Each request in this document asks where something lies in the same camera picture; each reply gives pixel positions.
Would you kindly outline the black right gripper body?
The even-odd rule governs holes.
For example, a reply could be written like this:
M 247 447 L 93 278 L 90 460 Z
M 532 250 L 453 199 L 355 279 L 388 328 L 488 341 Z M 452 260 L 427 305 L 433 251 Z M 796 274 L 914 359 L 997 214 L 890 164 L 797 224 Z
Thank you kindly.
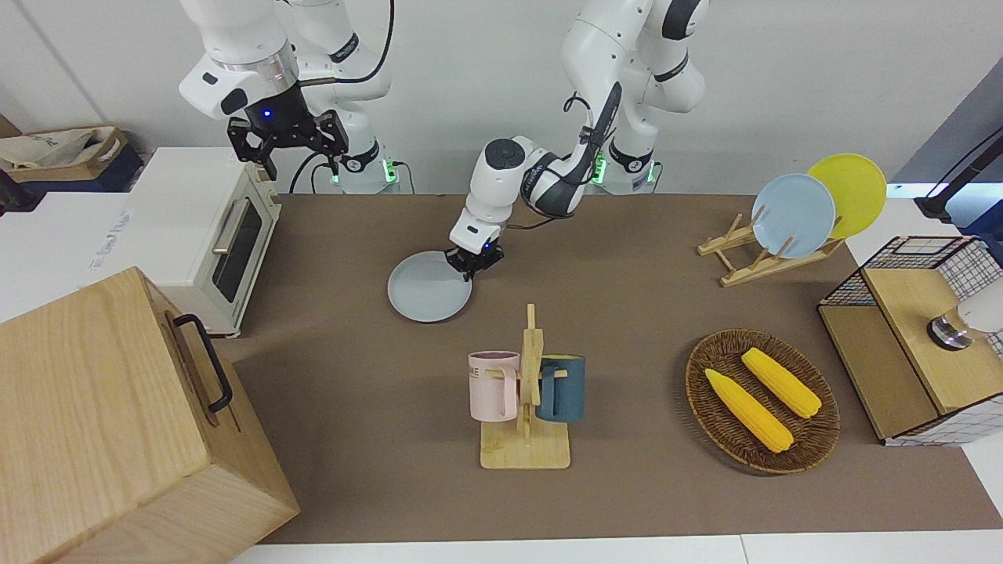
M 312 114 L 300 85 L 250 104 L 244 114 L 245 118 L 231 117 L 226 128 L 230 145 L 244 163 L 265 164 L 273 150 L 301 146 L 333 164 L 349 149 L 337 111 L 329 108 Z

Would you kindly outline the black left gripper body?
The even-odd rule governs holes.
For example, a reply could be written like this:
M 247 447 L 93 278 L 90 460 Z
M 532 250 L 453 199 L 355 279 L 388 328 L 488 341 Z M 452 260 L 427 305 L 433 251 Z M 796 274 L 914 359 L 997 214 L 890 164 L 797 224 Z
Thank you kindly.
M 486 243 L 479 252 L 469 252 L 462 247 L 455 247 L 444 253 L 447 263 L 459 273 L 476 273 L 487 270 L 505 257 L 499 243 Z

